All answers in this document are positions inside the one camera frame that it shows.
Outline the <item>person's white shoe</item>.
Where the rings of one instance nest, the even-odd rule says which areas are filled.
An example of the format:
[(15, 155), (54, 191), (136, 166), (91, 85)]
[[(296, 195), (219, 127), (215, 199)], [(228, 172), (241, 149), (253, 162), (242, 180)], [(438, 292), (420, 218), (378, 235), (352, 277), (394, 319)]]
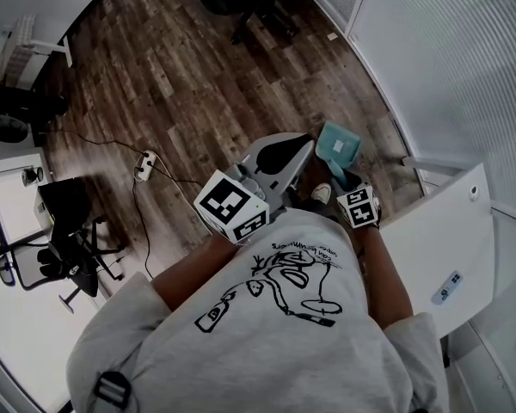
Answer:
[(319, 201), (323, 204), (328, 204), (331, 194), (331, 185), (327, 182), (322, 182), (313, 189), (310, 197), (312, 200)]

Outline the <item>person's right forearm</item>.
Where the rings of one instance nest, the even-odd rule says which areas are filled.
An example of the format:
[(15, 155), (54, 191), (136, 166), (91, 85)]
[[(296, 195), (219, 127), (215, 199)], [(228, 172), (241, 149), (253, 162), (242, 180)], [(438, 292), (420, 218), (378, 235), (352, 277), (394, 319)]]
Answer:
[(397, 273), (379, 229), (364, 226), (353, 230), (363, 250), (371, 317), (385, 330), (414, 315), (411, 301)]

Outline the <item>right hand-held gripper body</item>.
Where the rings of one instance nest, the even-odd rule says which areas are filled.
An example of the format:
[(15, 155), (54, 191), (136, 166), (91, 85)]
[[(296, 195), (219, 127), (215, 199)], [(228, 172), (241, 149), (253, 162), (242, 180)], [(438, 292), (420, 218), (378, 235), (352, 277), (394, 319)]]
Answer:
[(345, 171), (346, 187), (336, 197), (344, 219), (353, 229), (374, 226), (378, 228), (381, 206), (372, 185), (351, 172)]

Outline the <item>black computer tower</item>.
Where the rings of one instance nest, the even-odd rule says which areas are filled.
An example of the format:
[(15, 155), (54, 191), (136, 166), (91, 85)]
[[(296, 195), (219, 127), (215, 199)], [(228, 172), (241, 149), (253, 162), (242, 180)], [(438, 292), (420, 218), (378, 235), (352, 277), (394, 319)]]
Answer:
[(79, 177), (37, 187), (34, 215), (49, 240), (79, 231), (90, 211), (90, 199)]

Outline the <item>white power strip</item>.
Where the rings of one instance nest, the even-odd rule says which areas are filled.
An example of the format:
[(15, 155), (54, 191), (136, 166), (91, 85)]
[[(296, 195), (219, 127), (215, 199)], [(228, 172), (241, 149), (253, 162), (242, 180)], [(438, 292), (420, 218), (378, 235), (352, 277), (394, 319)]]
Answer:
[(142, 153), (134, 169), (134, 178), (137, 182), (146, 182), (149, 180), (156, 160), (157, 154), (154, 151), (148, 150)]

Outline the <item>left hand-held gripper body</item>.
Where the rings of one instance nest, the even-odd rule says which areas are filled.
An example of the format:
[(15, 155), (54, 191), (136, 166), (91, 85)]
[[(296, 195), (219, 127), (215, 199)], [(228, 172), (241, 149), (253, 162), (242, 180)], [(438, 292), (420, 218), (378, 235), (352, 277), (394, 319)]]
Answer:
[(275, 133), (257, 139), (242, 158), (213, 173), (193, 205), (213, 230), (243, 243), (285, 211), (315, 143), (307, 133)]

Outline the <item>white standing desk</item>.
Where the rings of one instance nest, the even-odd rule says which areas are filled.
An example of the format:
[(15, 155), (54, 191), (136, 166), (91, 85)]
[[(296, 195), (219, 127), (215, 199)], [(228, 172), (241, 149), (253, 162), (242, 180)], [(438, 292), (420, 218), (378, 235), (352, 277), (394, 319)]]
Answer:
[(34, 33), (36, 14), (17, 19), (0, 52), (0, 83), (8, 87), (31, 89), (45, 59), (53, 53), (63, 54), (72, 67), (70, 44), (65, 35), (58, 44), (39, 40)]

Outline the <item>small round dark device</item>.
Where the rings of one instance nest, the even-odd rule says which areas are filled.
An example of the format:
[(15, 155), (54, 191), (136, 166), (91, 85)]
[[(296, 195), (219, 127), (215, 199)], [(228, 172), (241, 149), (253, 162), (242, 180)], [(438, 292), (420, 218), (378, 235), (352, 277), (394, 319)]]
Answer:
[(44, 179), (44, 171), (41, 167), (26, 168), (21, 173), (21, 181), (24, 187), (39, 183)]

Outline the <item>small remote on table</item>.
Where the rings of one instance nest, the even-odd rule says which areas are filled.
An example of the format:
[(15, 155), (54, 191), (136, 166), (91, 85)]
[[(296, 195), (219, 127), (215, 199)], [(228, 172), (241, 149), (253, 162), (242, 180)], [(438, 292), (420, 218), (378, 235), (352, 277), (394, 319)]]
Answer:
[(453, 271), (441, 287), (433, 294), (431, 302), (434, 305), (443, 305), (458, 287), (462, 279), (463, 276), (457, 270)]

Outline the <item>person's grey printed t-shirt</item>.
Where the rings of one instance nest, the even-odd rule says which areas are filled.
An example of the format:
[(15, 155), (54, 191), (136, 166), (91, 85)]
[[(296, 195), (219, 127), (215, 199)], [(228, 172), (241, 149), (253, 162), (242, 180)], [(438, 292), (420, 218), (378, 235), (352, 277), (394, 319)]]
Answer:
[[(342, 226), (291, 209), (175, 311), (136, 273), (66, 365), (76, 413), (449, 413), (433, 318), (382, 330)], [(132, 393), (97, 398), (106, 371)]]

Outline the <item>teal dustpan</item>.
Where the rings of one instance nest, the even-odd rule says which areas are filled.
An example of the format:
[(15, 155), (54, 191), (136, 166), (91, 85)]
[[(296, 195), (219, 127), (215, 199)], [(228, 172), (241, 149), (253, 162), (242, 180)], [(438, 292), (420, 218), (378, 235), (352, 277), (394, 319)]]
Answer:
[(360, 146), (360, 136), (330, 121), (324, 124), (316, 142), (316, 155), (327, 164), (334, 179), (346, 191), (351, 188), (347, 172), (356, 160)]

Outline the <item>white table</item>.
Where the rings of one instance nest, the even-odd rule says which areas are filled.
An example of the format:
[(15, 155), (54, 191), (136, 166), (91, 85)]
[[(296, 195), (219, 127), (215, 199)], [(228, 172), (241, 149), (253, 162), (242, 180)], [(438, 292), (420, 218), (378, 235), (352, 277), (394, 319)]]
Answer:
[[(480, 197), (470, 201), (477, 185)], [(403, 209), (380, 227), (413, 309), (433, 316), (444, 337), (491, 303), (495, 289), (495, 230), (482, 164)], [(463, 279), (443, 305), (433, 294), (457, 270)]]

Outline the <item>person's left forearm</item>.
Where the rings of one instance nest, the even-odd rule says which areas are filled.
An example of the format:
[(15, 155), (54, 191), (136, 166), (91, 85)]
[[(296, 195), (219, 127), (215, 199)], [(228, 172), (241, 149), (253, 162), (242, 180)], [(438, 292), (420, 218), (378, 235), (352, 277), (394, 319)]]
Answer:
[(238, 245), (214, 234), (162, 271), (151, 281), (151, 285), (165, 305), (175, 311), (225, 267), (239, 249)]

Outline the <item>black mesh office chair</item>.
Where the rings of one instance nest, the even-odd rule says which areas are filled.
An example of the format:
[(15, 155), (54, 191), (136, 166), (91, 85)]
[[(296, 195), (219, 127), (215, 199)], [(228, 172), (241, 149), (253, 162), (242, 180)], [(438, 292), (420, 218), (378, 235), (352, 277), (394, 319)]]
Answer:
[[(100, 272), (107, 272), (113, 280), (121, 281), (124, 275), (113, 274), (102, 260), (104, 256), (116, 255), (125, 249), (123, 244), (115, 249), (100, 249), (97, 244), (97, 227), (106, 219), (98, 216), (91, 227), (81, 228), (66, 237), (59, 237), (47, 243), (17, 243), (8, 253), (0, 256), (0, 279), (7, 287), (20, 285), (25, 291), (34, 290), (45, 284), (70, 280), (75, 285), (68, 296), (59, 300), (69, 312), (74, 312), (71, 301), (85, 293), (94, 298), (98, 294)], [(27, 258), (33, 262), (39, 275), (28, 283), (25, 281), (20, 260)]]

